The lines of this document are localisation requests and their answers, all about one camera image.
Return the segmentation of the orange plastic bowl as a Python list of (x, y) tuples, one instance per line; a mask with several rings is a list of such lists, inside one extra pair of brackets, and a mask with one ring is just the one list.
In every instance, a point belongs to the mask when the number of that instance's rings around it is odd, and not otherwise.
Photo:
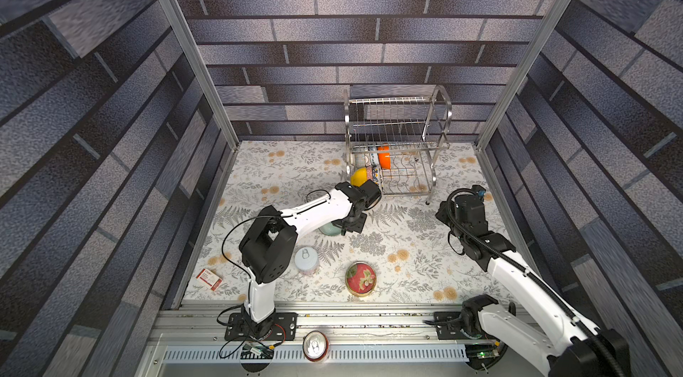
[(391, 170), (391, 156), (389, 154), (390, 147), (388, 145), (378, 146), (376, 148), (378, 153), (378, 162), (380, 167), (384, 170)]

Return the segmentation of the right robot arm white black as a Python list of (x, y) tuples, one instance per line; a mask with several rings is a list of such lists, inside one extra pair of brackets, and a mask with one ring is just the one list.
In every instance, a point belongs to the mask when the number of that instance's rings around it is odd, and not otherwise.
[(615, 330), (602, 329), (566, 302), (534, 272), (502, 234), (489, 229), (485, 189), (458, 188), (435, 214), (457, 238), (462, 255), (501, 283), (535, 320), (524, 323), (513, 306), (503, 307), (488, 294), (471, 297), (459, 316), (435, 327), (455, 326), (467, 336), (496, 340), (517, 352), (544, 376), (629, 376), (628, 342)]

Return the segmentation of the pale green ceramic bowl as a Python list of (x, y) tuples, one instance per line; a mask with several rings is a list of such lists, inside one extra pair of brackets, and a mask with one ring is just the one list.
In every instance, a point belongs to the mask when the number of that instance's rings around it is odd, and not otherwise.
[(318, 228), (319, 232), (328, 237), (336, 237), (343, 234), (343, 229), (335, 226), (332, 222), (326, 223)]

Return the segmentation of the black white leaf bowl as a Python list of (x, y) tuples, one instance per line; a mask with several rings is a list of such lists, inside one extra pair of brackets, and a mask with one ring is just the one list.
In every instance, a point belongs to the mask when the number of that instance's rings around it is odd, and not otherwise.
[(366, 175), (367, 175), (368, 181), (374, 182), (374, 181), (373, 181), (373, 170), (372, 170), (372, 168), (373, 168), (373, 166), (369, 166), (369, 167), (366, 169)]

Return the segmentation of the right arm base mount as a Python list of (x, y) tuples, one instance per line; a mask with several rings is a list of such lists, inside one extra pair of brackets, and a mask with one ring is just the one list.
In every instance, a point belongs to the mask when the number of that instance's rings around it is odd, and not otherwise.
[(428, 320), (435, 327), (438, 338), (444, 340), (475, 341), (475, 343), (499, 343), (491, 334), (466, 330), (460, 311), (437, 311)]

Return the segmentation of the dark glass patterned bowl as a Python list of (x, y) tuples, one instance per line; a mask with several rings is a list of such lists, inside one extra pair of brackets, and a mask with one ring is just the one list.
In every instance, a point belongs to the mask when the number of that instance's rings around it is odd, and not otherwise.
[(354, 158), (354, 165), (356, 168), (361, 168), (366, 166), (366, 160), (365, 160), (365, 154), (363, 152), (354, 152), (353, 153), (353, 158)]

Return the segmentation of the yellow plastic bowl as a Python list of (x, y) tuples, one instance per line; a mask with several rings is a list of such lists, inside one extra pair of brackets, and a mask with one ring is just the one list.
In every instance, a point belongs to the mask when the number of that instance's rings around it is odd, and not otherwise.
[(358, 170), (356, 170), (351, 176), (350, 176), (350, 184), (354, 187), (360, 187), (362, 186), (367, 179), (366, 175), (366, 169), (367, 166), (361, 167)]

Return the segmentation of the blue yellow patterned plate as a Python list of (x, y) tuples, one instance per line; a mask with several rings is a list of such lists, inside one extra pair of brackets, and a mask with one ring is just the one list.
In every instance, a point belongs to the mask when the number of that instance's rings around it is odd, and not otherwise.
[(373, 170), (373, 181), (378, 185), (382, 186), (382, 169), (378, 166), (374, 166)]

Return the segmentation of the blue white floral bowl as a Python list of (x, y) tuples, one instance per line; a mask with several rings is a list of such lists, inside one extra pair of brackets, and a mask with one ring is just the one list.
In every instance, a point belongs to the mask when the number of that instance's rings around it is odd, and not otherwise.
[(378, 154), (376, 153), (376, 148), (371, 147), (368, 149), (368, 153), (366, 155), (366, 163), (371, 167), (379, 167), (380, 166)]

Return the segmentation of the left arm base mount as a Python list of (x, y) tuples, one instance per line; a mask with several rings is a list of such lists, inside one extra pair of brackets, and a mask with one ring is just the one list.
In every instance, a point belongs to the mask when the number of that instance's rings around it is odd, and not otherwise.
[(246, 312), (229, 316), (225, 341), (274, 341), (283, 343), (295, 339), (299, 315), (294, 312), (274, 312), (256, 323)]

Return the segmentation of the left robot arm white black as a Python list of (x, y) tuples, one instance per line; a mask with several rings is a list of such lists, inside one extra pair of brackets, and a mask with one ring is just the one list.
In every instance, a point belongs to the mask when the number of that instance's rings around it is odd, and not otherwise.
[(323, 197), (288, 210), (267, 206), (253, 218), (238, 250), (250, 277), (245, 314), (259, 325), (275, 312), (275, 284), (289, 266), (297, 241), (326, 224), (343, 234), (360, 233), (367, 211), (379, 202), (382, 192), (374, 181), (355, 187), (340, 182)]

